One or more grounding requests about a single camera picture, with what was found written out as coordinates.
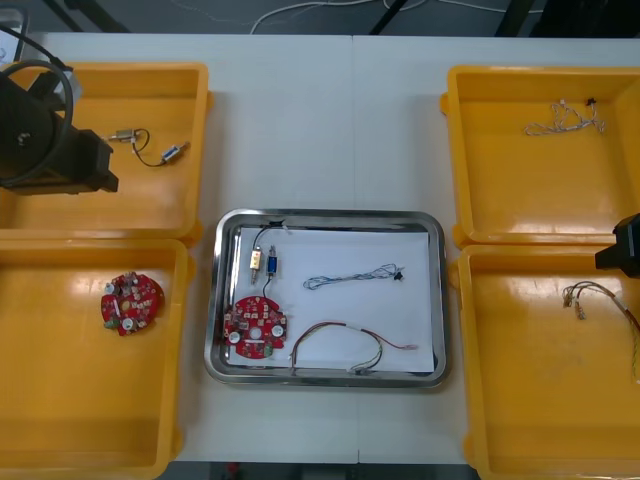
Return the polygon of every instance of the capacitor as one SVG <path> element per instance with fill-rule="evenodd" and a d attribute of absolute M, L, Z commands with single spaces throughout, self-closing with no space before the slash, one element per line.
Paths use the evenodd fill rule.
<path fill-rule="evenodd" d="M 242 337 L 238 332 L 231 332 L 229 334 L 229 343 L 233 343 L 234 345 L 240 341 Z"/>
<path fill-rule="evenodd" d="M 271 245 L 269 248 L 269 257 L 267 258 L 267 276 L 273 277 L 278 270 L 278 257 L 276 257 L 276 247 Z"/>
<path fill-rule="evenodd" d="M 104 293 L 107 295 L 120 295 L 120 287 L 118 285 L 114 285 L 113 283 L 107 283 L 104 286 Z"/>
<path fill-rule="evenodd" d="M 284 328 L 282 328 L 280 325 L 274 325 L 271 329 L 271 335 L 276 338 L 280 338 L 282 335 L 284 335 Z"/>
<path fill-rule="evenodd" d="M 122 328 L 125 331 L 130 332 L 136 328 L 136 323 L 131 318 L 125 318 L 122 320 Z"/>

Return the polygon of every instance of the red circuit board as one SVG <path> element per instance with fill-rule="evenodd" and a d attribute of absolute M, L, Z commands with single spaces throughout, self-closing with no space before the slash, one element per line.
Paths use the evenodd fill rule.
<path fill-rule="evenodd" d="M 274 348 L 284 348 L 287 317 L 280 307 L 264 297 L 246 297 L 224 316 L 224 340 L 247 358 L 270 357 Z"/>
<path fill-rule="evenodd" d="M 102 319 L 105 327 L 117 329 L 121 337 L 151 325 L 164 303 L 162 288 L 146 275 L 125 273 L 107 287 L 115 291 L 102 297 Z"/>

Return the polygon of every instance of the black device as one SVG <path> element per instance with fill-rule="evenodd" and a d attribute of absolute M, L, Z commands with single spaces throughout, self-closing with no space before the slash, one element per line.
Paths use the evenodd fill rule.
<path fill-rule="evenodd" d="M 619 268 L 631 278 L 640 278 L 640 213 L 622 220 L 613 229 L 616 244 L 596 253 L 596 268 Z"/>
<path fill-rule="evenodd" d="M 118 178 L 109 171 L 112 148 L 93 131 L 71 124 L 72 69 L 24 35 L 1 25 L 0 30 L 51 60 L 27 60 L 0 72 L 0 187 L 21 195 L 117 191 Z M 25 90 L 11 76 L 31 67 L 48 71 Z"/>

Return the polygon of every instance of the yellow plastic tray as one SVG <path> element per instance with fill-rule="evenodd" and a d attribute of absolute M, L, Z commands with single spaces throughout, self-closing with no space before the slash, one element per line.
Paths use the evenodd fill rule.
<path fill-rule="evenodd" d="M 208 72 L 193 63 L 75 64 L 84 93 L 73 124 L 101 137 L 116 130 L 146 128 L 151 142 L 142 155 L 157 163 L 173 144 L 191 146 L 179 160 L 144 166 L 128 143 L 111 143 L 110 169 L 117 193 L 19 196 L 0 194 L 0 239 L 179 238 L 193 242 L 197 221 L 204 125 L 212 97 Z M 35 72 L 16 74 L 28 85 Z"/>
<path fill-rule="evenodd" d="M 606 131 L 530 137 L 551 104 L 597 101 Z M 441 108 L 454 168 L 458 246 L 607 244 L 640 211 L 640 69 L 453 68 Z"/>
<path fill-rule="evenodd" d="M 593 280 L 640 312 L 640 282 L 595 270 L 597 250 L 477 245 L 452 268 L 472 432 L 465 452 L 483 480 L 640 475 L 629 322 L 595 292 L 581 296 L 585 320 L 563 308 L 564 287 Z"/>
<path fill-rule="evenodd" d="M 0 478 L 155 478 L 177 453 L 186 247 L 177 240 L 0 241 Z M 104 285 L 162 286 L 156 323 L 103 327 Z"/>

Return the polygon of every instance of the white paper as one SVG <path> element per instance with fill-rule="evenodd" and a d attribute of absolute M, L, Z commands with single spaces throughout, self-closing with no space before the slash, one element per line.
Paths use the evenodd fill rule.
<path fill-rule="evenodd" d="M 367 328 L 398 345 L 418 345 L 417 350 L 407 351 L 383 344 L 376 370 L 434 370 L 428 233 L 267 230 L 258 240 L 263 250 L 262 268 L 258 281 L 251 285 L 249 259 L 258 232 L 258 228 L 242 229 L 235 301 L 262 295 L 267 281 L 266 259 L 269 247 L 274 245 L 278 272 L 266 294 L 287 315 L 287 341 L 284 349 L 274 349 L 273 355 L 263 360 L 244 358 L 232 347 L 230 363 L 289 366 L 291 348 L 307 328 L 318 322 L 338 321 Z M 402 281 L 349 281 L 317 290 L 302 286 L 310 277 L 365 273 L 389 263 L 403 267 Z M 377 351 L 377 342 L 362 332 L 327 327 L 301 344 L 296 366 L 347 370 L 371 359 Z"/>

